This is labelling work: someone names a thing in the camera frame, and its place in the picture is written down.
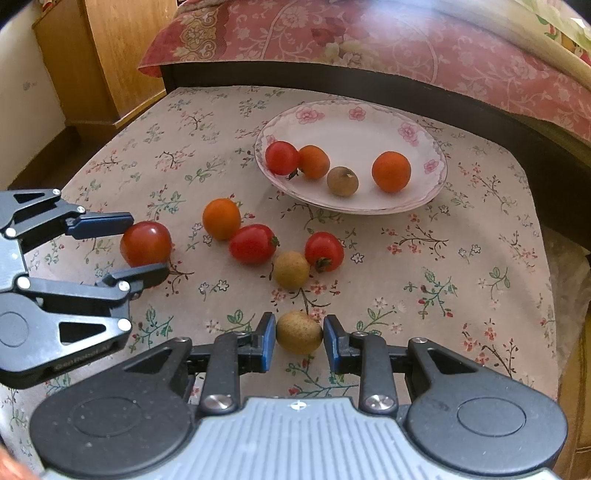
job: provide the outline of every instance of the cherry tomato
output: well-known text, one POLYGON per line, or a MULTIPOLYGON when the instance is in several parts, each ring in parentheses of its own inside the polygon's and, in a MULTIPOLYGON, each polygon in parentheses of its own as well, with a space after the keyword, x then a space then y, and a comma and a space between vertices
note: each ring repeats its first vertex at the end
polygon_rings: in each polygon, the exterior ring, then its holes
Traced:
POLYGON ((273 142, 265 152, 267 168, 275 175, 289 175, 297 170, 300 163, 300 153, 287 142, 273 142))
POLYGON ((168 261, 173 242, 168 229, 158 222, 138 222, 129 227, 119 244, 121 255, 130 267, 168 261))
POLYGON ((316 232, 306 242, 304 255, 317 272, 332 272, 343 262, 345 250, 331 233, 316 232))
POLYGON ((256 265, 269 260, 279 246, 279 240, 267 225, 254 223, 243 226, 230 240, 230 253, 241 263, 256 265))

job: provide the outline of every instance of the robotic arm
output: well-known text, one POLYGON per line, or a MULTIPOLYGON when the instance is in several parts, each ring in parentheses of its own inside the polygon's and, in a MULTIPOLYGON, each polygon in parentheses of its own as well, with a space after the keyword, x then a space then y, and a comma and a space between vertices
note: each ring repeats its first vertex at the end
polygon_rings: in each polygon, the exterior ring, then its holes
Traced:
MULTIPOLYGON (((112 273, 94 286, 31 278, 23 254, 65 233, 123 233, 129 213, 87 213, 58 190, 0 193, 0 382, 27 388, 124 347, 129 301, 165 265, 112 273)), ((566 419, 550 398, 426 338, 406 347, 324 319, 335 374, 350 398, 241 401, 240 375, 266 373, 275 317, 210 345, 175 338, 44 400, 30 421, 50 480, 551 480, 566 419), (188 403, 206 373, 198 405, 188 403), (410 405, 399 405, 393 373, 410 405)))

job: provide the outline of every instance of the wooden furniture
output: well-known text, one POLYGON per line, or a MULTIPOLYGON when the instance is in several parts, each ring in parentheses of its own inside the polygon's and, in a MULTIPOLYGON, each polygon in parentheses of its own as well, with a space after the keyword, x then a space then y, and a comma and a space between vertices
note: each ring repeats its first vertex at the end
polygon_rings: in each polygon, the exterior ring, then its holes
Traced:
POLYGON ((137 65, 176 0, 61 0, 33 30, 67 125, 105 141, 165 95, 137 65))
POLYGON ((564 480, 591 476, 591 308, 577 348, 560 381, 558 403, 569 421, 569 436, 554 471, 564 480))

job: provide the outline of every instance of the blue gripper pad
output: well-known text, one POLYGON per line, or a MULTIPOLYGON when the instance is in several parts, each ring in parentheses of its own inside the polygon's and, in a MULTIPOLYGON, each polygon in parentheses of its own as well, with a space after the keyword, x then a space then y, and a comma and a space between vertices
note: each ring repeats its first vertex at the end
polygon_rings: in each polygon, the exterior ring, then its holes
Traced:
POLYGON ((326 318, 324 318, 323 329, 324 349, 326 350, 326 355, 329 358, 330 371, 338 372, 340 367, 340 356, 337 347, 337 337, 335 331, 332 328, 332 325, 326 318))
POLYGON ((128 212, 96 213, 89 212, 78 217, 66 232, 76 240, 98 236, 121 235, 134 224, 128 212))
POLYGON ((275 315, 271 315, 262 341, 262 373, 269 371, 271 360, 273 358, 273 349, 275 347, 275 315))
MULTIPOLYGON (((68 480, 47 471, 44 480, 68 480)), ((388 417, 348 398, 250 398, 243 410, 204 419, 178 455, 134 480, 477 480, 415 450, 388 417)), ((559 480, 542 469, 519 480, 559 480)))

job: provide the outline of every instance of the floral tablecloth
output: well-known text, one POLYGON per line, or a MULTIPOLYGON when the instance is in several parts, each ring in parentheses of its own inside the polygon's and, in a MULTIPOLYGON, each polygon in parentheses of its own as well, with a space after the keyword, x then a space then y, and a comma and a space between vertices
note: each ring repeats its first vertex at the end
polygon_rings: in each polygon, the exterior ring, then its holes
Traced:
MULTIPOLYGON (((409 115, 443 149, 449 175, 429 204, 387 216, 348 216, 275 190, 253 158, 256 135, 276 114, 333 98, 263 87, 178 89, 133 122, 76 174, 64 197, 91 210, 129 210, 165 224, 175 244, 168 281, 132 303, 124 351, 27 391, 2 387, 0 432, 37 468, 28 420, 47 395, 174 336, 212 342, 255 326, 263 312, 301 309, 320 321, 336 314, 348 330, 405 345, 427 336, 549 395, 555 395, 553 299, 527 179, 505 149, 468 132, 409 115), (237 264, 227 243, 201 224, 204 206, 230 197, 244 224, 265 223, 280 250, 302 250, 329 231, 346 257, 295 292, 272 279, 272 262, 237 264)), ((119 238, 58 238, 30 252, 32 276, 92 283, 124 268, 119 238)), ((193 390, 199 396, 203 379, 193 390)), ((244 395, 356 398, 358 379, 329 372, 326 354, 297 356, 279 346, 271 372, 242 378, 244 395)), ((404 383, 399 383, 402 392, 404 383)))

